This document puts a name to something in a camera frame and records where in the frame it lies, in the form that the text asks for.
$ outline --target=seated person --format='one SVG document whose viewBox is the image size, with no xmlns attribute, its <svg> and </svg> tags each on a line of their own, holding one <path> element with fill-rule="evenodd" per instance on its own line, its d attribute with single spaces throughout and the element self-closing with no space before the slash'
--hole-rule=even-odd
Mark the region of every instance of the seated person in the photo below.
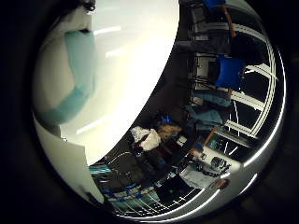
<svg viewBox="0 0 299 224">
<path fill-rule="evenodd" d="M 186 105 L 189 112 L 187 126 L 196 130 L 211 131 L 215 126 L 223 125 L 231 110 L 231 93 L 217 90 L 195 90 L 192 97 L 204 100 L 202 105 Z"/>
</svg>

